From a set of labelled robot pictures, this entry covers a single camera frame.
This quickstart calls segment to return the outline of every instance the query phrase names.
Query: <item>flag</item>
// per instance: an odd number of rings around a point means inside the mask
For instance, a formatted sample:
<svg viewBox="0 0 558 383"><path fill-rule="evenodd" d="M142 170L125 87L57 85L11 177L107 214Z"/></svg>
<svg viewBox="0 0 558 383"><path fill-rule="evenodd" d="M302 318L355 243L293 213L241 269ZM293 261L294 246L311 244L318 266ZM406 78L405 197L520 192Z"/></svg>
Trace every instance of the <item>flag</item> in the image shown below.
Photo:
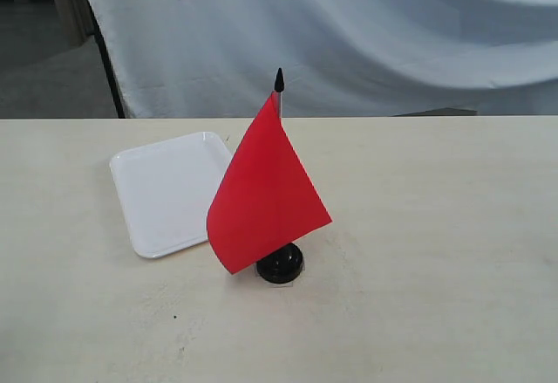
<svg viewBox="0 0 558 383"><path fill-rule="evenodd" d="M272 92L244 134L208 211L208 239L231 273L331 222Z"/></svg>

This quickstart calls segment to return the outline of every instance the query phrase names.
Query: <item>flagpole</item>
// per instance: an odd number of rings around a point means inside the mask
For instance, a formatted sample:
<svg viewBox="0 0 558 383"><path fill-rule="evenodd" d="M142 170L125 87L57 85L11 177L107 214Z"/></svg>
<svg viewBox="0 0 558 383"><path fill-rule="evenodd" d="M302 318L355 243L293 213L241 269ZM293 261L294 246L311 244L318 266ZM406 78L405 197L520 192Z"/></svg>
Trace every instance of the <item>flagpole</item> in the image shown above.
<svg viewBox="0 0 558 383"><path fill-rule="evenodd" d="M282 92L285 90L285 81L282 69L276 75L274 91L277 98L277 115L282 115ZM255 263L255 269L260 277L273 284L286 284L297 278L303 271L304 257L300 249L293 243L287 243L275 252Z"/></svg>

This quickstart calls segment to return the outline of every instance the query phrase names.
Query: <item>white backdrop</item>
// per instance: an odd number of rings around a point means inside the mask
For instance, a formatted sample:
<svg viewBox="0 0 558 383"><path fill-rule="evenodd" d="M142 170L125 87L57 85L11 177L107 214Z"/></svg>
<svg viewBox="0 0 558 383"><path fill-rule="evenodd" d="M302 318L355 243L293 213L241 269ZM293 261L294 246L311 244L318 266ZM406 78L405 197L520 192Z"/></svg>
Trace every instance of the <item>white backdrop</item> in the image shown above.
<svg viewBox="0 0 558 383"><path fill-rule="evenodd" d="M558 113L558 0L90 0L136 117Z"/></svg>

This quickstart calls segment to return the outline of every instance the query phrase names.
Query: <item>black flag base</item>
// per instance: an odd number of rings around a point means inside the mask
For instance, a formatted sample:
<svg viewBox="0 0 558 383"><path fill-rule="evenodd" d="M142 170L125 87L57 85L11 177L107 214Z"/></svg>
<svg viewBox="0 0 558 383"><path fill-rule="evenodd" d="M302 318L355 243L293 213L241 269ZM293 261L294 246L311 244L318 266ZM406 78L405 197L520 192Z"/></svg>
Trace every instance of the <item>black flag base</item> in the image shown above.
<svg viewBox="0 0 558 383"><path fill-rule="evenodd" d="M303 264L303 253L296 245L289 243L255 263L255 268L264 280L273 284L286 284L300 275Z"/></svg>

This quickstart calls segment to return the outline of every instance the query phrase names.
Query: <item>table surface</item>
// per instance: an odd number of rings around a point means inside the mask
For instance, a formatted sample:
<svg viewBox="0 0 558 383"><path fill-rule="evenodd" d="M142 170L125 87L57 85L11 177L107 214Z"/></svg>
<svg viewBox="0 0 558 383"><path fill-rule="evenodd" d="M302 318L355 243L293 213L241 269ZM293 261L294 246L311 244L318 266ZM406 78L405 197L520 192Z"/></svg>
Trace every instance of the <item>table surface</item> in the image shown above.
<svg viewBox="0 0 558 383"><path fill-rule="evenodd" d="M108 161L248 120L0 121L2 382L555 382L558 118L285 120L334 222L274 288L145 260Z"/></svg>

